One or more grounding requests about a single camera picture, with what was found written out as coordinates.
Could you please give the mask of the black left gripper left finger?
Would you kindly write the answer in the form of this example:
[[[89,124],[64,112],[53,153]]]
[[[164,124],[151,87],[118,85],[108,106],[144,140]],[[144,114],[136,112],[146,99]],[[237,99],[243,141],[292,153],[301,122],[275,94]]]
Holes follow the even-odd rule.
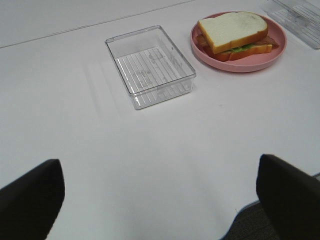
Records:
[[[0,190],[0,238],[45,240],[65,198],[59,159],[49,159]]]

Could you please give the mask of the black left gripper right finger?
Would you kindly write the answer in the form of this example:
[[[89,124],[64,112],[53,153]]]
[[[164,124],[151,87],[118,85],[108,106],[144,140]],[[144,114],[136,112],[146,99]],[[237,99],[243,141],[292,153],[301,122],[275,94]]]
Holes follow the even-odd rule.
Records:
[[[320,182],[272,154],[259,160],[256,193],[282,240],[320,238]]]

